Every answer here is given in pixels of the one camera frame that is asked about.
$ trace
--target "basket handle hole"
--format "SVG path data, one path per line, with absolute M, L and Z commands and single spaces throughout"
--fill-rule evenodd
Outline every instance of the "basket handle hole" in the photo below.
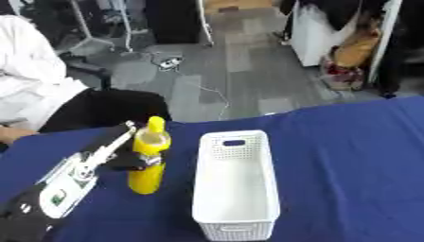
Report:
M 244 140 L 228 140 L 228 141 L 224 141 L 223 145 L 225 147 L 241 147 L 246 145 L 246 141 Z

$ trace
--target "bottle cap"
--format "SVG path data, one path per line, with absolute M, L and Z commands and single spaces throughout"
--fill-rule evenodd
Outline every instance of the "bottle cap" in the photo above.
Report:
M 165 130 L 165 120 L 162 117 L 152 116 L 149 119 L 148 129 L 150 132 L 163 132 Z

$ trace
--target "black pants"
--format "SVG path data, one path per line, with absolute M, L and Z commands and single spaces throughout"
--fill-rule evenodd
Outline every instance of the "black pants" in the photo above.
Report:
M 382 94 L 393 94 L 400 87 L 404 62 L 409 54 L 424 45 L 422 21 L 424 1 L 404 1 L 390 42 L 380 63 L 378 85 Z
M 147 123 L 153 115 L 171 120 L 165 99 L 157 94 L 89 89 L 61 106 L 40 132 L 110 127 L 128 120 Z

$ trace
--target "metal stand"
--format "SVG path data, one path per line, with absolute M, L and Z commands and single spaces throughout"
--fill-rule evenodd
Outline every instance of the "metal stand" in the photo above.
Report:
M 73 47 L 71 47 L 68 51 L 75 51 L 76 49 L 90 43 L 90 42 L 94 42 L 94 43 L 103 43 L 106 45 L 109 45 L 111 47 L 111 50 L 115 50 L 115 44 L 111 41 L 106 41 L 106 40 L 102 40 L 100 38 L 96 38 L 93 36 L 93 34 L 91 33 L 90 29 L 88 28 L 87 22 L 85 21 L 84 16 L 82 15 L 81 9 L 80 9 L 80 5 L 78 4 L 77 0 L 70 0 L 71 5 L 72 5 L 72 9 L 75 12 L 75 15 L 77 16 L 77 20 L 79 22 L 79 25 L 81 26 L 82 32 L 85 35 L 85 39 L 82 40 L 80 43 L 77 43 L 76 45 L 74 45 Z
M 207 46 L 213 46 L 214 40 L 212 37 L 212 27 L 210 26 L 210 24 L 207 23 L 206 21 L 206 13 L 204 12 L 204 3 L 203 0 L 198 0 L 198 9 L 199 9 L 199 14 L 201 15 L 201 24 L 202 24 L 202 28 L 203 28 L 203 32 L 204 35 L 206 36 L 207 39 Z
M 134 50 L 131 47 L 131 40 L 133 38 L 133 35 L 135 35 L 135 34 L 145 34 L 145 33 L 148 33 L 149 31 L 147 29 L 133 30 L 131 28 L 131 24 L 130 24 L 130 20 L 128 18 L 127 8 L 126 8 L 126 5 L 124 3 L 124 0 L 115 0 L 115 1 L 117 1 L 119 11 L 122 15 L 122 20 L 124 21 L 124 26 L 125 26 L 125 31 L 126 31 L 125 48 L 127 49 L 127 51 L 129 53 L 133 53 Z

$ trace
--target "person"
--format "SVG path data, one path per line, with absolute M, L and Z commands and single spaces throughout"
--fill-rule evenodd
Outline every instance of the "person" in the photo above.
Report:
M 66 76 L 66 66 L 27 20 L 0 16 L 0 120 L 23 119 L 11 128 L 50 132 L 109 127 L 127 120 L 171 120 L 158 94 L 90 89 Z
M 10 146 L 18 139 L 34 134 L 37 134 L 37 132 L 33 130 L 0 126 L 0 152 L 3 150 L 1 144 L 6 144 L 7 146 Z

